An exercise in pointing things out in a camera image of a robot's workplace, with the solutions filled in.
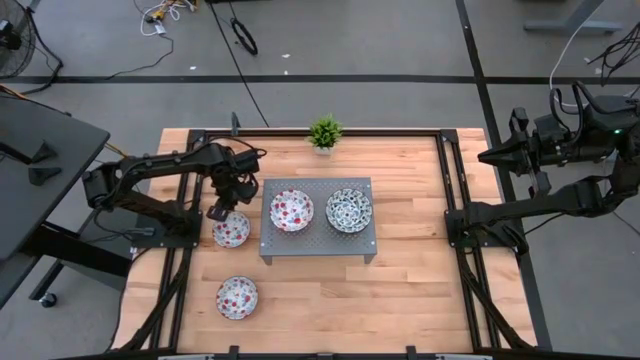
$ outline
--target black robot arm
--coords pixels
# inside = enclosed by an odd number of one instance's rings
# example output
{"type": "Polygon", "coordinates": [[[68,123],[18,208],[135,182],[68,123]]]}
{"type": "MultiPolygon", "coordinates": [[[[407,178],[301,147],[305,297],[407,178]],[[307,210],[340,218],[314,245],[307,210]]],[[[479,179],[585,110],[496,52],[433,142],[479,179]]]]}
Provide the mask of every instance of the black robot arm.
{"type": "Polygon", "coordinates": [[[258,192],[258,182],[253,174],[260,170],[258,159],[265,154],[264,150],[253,147],[236,154],[230,147],[207,143],[189,152],[145,154],[105,163],[84,173],[82,181],[92,208],[124,208],[156,219],[169,235],[183,234],[192,226],[192,216],[184,209],[184,204],[174,200],[162,202],[133,191],[132,187],[143,179],[175,174],[193,172],[210,177],[218,200],[207,216],[225,220],[238,201],[249,203],[258,192]]]}
{"type": "MultiPolygon", "coordinates": [[[[551,213],[595,217],[614,211],[622,201],[635,196],[640,185],[640,106],[637,99],[624,96],[593,98],[581,83],[573,85],[576,102],[579,91],[589,103],[579,108],[580,125],[569,130],[555,111],[536,119],[536,129],[527,131],[529,119],[522,108],[511,114],[511,137],[503,144],[478,155],[481,162],[503,168],[516,175],[528,174],[531,198],[490,205],[470,202],[464,209],[445,215],[447,231],[455,246],[477,246],[486,238],[502,245],[528,249],[524,238],[513,228],[512,219],[551,213]],[[549,194],[551,184],[541,166],[563,166],[569,162],[602,161],[618,151],[615,167],[608,176],[589,176],[549,194]],[[598,183],[608,180],[611,188],[602,194],[598,183]]],[[[557,91],[552,91],[551,100],[557,91]]]]}

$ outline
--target bowl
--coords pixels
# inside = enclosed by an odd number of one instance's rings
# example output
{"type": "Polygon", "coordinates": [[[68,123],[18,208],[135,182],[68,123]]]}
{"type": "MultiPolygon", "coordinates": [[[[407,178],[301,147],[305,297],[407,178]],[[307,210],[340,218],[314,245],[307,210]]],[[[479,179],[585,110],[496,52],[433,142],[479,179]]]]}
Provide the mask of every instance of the bowl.
{"type": "Polygon", "coordinates": [[[242,320],[258,305],[258,288],[248,277],[233,276],[225,280],[216,296],[216,307],[230,320],[242,320]]]}
{"type": "Polygon", "coordinates": [[[373,207],[359,190],[340,189],[327,200],[327,220],[336,230],[345,233],[362,231],[371,222],[373,207]]]}
{"type": "Polygon", "coordinates": [[[313,202],[302,191],[289,189],[273,198],[269,216],[278,229],[287,232],[302,230],[313,218],[313,202]]]}
{"type": "Polygon", "coordinates": [[[249,218],[239,211],[229,213],[227,220],[213,222],[213,238],[224,248],[242,245],[251,232],[249,218]]]}

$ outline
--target wooden tabletop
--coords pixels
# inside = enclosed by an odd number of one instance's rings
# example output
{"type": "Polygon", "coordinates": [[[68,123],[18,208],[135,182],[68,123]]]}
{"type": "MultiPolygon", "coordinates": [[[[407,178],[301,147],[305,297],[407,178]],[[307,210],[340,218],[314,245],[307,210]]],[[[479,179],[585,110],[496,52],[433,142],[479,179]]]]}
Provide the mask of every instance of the wooden tabletop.
{"type": "MultiPolygon", "coordinates": [[[[188,131],[165,129],[158,152],[184,150],[188,131]]],[[[472,199],[501,202],[493,168],[477,160],[487,149],[483,130],[458,129],[458,135],[472,199]]],[[[433,137],[344,137],[331,157],[315,155],[302,137],[244,140],[269,152],[260,160],[260,181],[371,177],[378,255],[370,265],[361,256],[279,257],[265,265],[258,255],[262,192],[251,204],[237,207],[252,229],[239,248],[215,245],[212,222],[205,218],[191,262],[179,352],[220,353],[230,345],[239,345],[243,353],[403,353],[407,345],[425,353],[472,350],[456,257],[444,227],[447,203],[433,137]],[[234,275],[253,279],[259,291],[256,311],[241,321],[224,318],[215,304],[218,287],[234,275]]],[[[447,151],[455,174],[448,146],[447,151]]],[[[179,176],[153,179],[149,195],[175,199],[178,181],[179,176]]],[[[461,206],[457,184],[454,188],[461,206]]],[[[215,200],[207,179],[202,209],[215,200]]],[[[131,269],[114,347],[131,338],[155,305],[165,251],[150,250],[131,269]]],[[[496,306],[523,339],[535,344],[513,252],[482,252],[496,306]]],[[[488,346],[477,301],[476,309],[488,346]]],[[[171,315],[168,309],[161,345],[167,344],[171,315]]]]}

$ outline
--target potted plant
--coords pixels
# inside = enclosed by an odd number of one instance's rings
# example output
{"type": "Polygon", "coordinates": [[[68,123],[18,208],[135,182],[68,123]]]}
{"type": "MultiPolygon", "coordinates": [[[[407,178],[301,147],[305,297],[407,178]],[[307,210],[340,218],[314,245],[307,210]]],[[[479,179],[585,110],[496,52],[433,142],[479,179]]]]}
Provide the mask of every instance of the potted plant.
{"type": "Polygon", "coordinates": [[[309,141],[313,144],[313,151],[318,155],[331,155],[333,147],[342,136],[342,125],[329,113],[319,117],[311,124],[309,141]]]}

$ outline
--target perforated metal tray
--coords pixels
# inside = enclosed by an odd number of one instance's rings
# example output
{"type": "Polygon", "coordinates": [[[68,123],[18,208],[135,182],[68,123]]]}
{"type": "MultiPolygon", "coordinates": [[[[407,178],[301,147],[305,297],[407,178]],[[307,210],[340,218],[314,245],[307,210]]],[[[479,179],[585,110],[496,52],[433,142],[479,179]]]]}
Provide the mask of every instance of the perforated metal tray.
{"type": "Polygon", "coordinates": [[[338,179],[267,179],[263,185],[260,256],[267,264],[272,256],[335,256],[365,255],[369,263],[377,254],[375,217],[362,231],[346,234],[334,229],[325,214],[327,200],[340,189],[357,189],[373,204],[370,178],[338,179]],[[314,206],[313,219],[304,229],[285,232],[278,229],[269,217],[269,204],[281,191],[303,191],[314,206]]]}

